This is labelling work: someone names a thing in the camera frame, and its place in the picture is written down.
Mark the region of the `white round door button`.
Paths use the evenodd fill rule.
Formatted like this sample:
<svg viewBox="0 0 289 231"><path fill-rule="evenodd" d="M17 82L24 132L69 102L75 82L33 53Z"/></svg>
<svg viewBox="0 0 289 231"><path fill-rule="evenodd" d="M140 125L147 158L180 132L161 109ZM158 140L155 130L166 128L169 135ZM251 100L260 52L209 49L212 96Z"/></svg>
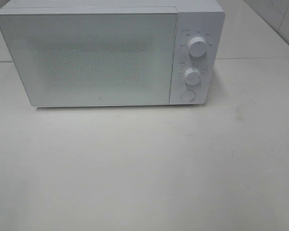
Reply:
<svg viewBox="0 0 289 231"><path fill-rule="evenodd" d="M196 93L193 90L185 90L181 94L181 99L184 102L192 102L196 97Z"/></svg>

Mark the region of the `white microwave knob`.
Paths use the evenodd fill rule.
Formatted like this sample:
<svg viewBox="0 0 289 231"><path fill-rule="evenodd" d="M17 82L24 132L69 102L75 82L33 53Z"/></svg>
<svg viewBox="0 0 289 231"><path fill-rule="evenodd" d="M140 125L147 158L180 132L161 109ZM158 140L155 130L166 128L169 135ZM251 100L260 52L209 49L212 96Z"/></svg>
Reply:
<svg viewBox="0 0 289 231"><path fill-rule="evenodd" d="M192 57L201 57L207 51L207 40L200 35L191 38L187 45L189 54Z"/></svg>
<svg viewBox="0 0 289 231"><path fill-rule="evenodd" d="M184 81L187 85L194 86L201 81L202 73L198 68L188 68L184 72Z"/></svg>

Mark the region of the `white microwave door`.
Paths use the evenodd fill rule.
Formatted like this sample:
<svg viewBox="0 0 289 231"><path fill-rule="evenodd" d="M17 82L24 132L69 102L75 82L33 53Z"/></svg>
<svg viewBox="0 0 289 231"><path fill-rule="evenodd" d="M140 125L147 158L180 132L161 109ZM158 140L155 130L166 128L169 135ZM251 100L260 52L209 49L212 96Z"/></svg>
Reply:
<svg viewBox="0 0 289 231"><path fill-rule="evenodd" d="M168 104L177 16L0 15L35 107Z"/></svg>

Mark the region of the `white microwave oven body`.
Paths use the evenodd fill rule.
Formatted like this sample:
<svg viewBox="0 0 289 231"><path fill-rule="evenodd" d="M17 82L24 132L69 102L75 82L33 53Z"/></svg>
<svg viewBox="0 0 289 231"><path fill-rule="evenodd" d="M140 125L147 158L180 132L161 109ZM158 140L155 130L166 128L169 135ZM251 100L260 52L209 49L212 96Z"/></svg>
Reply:
<svg viewBox="0 0 289 231"><path fill-rule="evenodd" d="M0 9L0 15L167 13L176 14L177 19L171 90L166 105L203 104L207 98L225 19L224 10L214 0L11 0ZM207 40L207 51L201 57L192 57L187 44L197 35ZM185 83L184 72L188 68L198 68L201 71L201 81L197 85L190 86ZM192 102L182 101L181 94L185 90L196 93Z"/></svg>

